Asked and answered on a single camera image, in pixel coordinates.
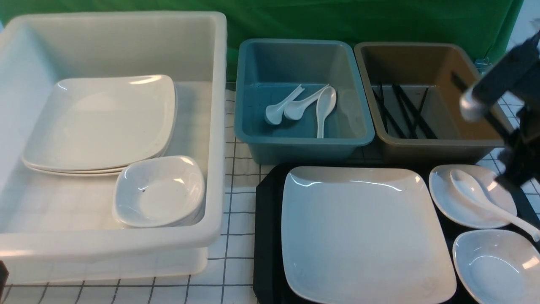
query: blue plastic bin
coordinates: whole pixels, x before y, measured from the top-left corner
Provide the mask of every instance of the blue plastic bin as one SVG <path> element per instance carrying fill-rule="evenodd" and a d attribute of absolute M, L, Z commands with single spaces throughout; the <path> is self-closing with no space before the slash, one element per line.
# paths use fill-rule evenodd
<path fill-rule="evenodd" d="M 301 120 L 265 121 L 265 109 L 298 85 L 303 99 L 326 84 L 337 91 L 337 104 L 316 138 L 315 104 Z M 352 48 L 339 41 L 250 39 L 240 46 L 234 132 L 248 144 L 259 164 L 339 162 L 369 144 L 375 130 Z"/>

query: white plastic bin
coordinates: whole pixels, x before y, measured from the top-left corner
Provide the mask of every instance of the white plastic bin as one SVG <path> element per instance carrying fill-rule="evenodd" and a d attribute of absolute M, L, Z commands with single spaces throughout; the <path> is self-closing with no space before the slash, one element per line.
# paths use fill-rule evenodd
<path fill-rule="evenodd" d="M 0 260 L 9 283 L 193 274 L 219 235 L 224 192 L 227 25 L 218 12 L 28 15 L 0 34 Z M 20 154 L 52 86 L 65 78 L 164 74 L 178 114 L 166 155 L 206 177 L 191 226 L 122 229 L 116 177 L 61 177 Z"/>

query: grid pattern tablecloth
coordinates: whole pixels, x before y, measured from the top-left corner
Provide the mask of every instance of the grid pattern tablecloth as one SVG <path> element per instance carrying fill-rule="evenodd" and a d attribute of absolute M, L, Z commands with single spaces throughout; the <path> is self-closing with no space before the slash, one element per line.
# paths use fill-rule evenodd
<path fill-rule="evenodd" d="M 191 276 L 148 277 L 104 281 L 51 283 L 10 286 L 3 303 L 23 304 L 256 304 L 253 293 L 253 244 L 255 225 L 255 188 L 272 166 L 253 162 L 247 144 L 234 136 L 234 92 L 226 101 L 226 176 L 221 235 L 209 247 L 208 266 Z M 507 96 L 500 102 L 510 122 L 517 126 L 515 114 L 519 100 Z M 495 172 L 504 169 L 497 159 L 499 150 L 486 155 L 478 164 Z M 377 151 L 364 148 L 355 161 L 380 162 Z M 537 214 L 540 214 L 540 184 L 523 187 Z"/>

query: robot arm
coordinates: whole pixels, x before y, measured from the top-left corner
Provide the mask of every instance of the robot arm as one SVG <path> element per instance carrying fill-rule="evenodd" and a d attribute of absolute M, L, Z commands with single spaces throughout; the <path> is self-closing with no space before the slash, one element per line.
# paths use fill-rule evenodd
<path fill-rule="evenodd" d="M 510 50 L 471 88 L 453 74 L 454 85 L 464 93 L 461 115 L 467 121 L 482 117 L 504 140 L 500 160 L 506 170 L 495 180 L 506 189 L 519 187 L 531 178 L 540 180 L 540 31 Z M 519 128 L 509 133 L 489 109 L 507 91 L 524 102 L 517 113 Z"/>

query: black tray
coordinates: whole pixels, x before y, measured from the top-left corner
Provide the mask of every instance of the black tray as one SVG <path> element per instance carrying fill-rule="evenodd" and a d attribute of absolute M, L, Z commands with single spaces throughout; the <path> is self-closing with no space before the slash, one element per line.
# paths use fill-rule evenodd
<path fill-rule="evenodd" d="M 281 204 L 285 178 L 295 167 L 308 164 L 281 164 L 276 166 L 257 186 L 255 201 L 255 253 L 253 269 L 253 290 L 260 304 L 313 303 L 297 296 L 287 284 L 281 255 Z M 429 173 L 435 166 L 413 165 L 395 166 L 384 164 L 344 164 L 321 165 L 327 167 L 365 167 L 365 168 L 403 168 L 417 172 L 428 183 Z M 516 204 L 517 215 L 540 228 L 540 220 L 531 207 L 527 197 L 519 188 L 510 191 Z M 448 250 L 451 252 L 454 240 L 463 232 L 474 230 L 450 221 L 437 207 L 437 216 L 443 230 Z M 513 225 L 500 228 L 515 231 L 526 237 L 540 251 L 539 245 L 531 237 Z M 454 296 L 444 303 L 476 303 L 461 284 L 456 273 L 457 290 Z"/>

